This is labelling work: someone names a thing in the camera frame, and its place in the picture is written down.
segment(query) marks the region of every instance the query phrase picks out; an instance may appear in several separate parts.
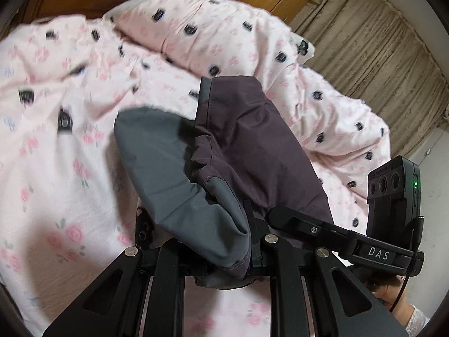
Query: pink comforter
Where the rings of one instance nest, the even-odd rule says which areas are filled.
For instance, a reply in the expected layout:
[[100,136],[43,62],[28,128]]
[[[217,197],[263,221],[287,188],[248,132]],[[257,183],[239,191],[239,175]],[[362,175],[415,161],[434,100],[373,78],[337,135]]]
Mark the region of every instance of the pink comforter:
[[[307,151],[335,224],[365,232],[366,179],[389,160],[388,127],[299,65],[279,19],[231,0],[144,0],[116,27],[137,44],[80,15],[0,43],[0,276],[36,336],[133,243],[138,197],[112,134],[118,111],[193,119],[202,75],[255,76]],[[69,131],[58,131],[61,110]],[[268,336],[268,284],[188,281],[185,334]]]

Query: gray cloth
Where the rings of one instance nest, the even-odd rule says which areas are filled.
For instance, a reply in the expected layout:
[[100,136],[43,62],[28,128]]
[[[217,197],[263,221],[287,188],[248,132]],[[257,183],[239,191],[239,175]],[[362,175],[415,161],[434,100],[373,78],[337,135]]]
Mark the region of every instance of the gray cloth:
[[[220,178],[190,182],[194,123],[151,108],[118,114],[114,134],[123,164],[154,222],[214,265],[242,278],[248,222]],[[244,263],[244,272],[236,269]]]

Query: dark purple cloth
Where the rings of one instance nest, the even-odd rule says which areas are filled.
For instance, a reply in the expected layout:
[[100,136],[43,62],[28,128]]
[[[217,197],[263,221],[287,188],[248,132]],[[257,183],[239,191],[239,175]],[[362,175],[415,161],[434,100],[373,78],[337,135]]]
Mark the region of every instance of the dark purple cloth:
[[193,181],[224,179],[260,217],[283,205],[333,224],[307,155],[254,77],[203,78],[195,127]]

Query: white wall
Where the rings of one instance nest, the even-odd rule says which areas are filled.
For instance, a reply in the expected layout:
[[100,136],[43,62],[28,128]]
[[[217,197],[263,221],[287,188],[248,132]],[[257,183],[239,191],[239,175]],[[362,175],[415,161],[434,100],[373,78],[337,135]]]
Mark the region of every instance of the white wall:
[[421,215],[425,217],[420,249],[421,273],[409,281],[409,302],[432,316],[449,289],[449,133],[437,128],[410,159],[420,164]]

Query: white lace sleeve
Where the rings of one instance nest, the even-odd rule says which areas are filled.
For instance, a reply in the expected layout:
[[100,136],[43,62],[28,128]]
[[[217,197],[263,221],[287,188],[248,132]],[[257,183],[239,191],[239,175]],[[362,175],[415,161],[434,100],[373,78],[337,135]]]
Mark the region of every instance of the white lace sleeve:
[[406,331],[410,337],[416,337],[429,321],[422,311],[420,311],[416,306],[413,307],[415,310],[413,311],[409,324],[407,324],[406,327]]

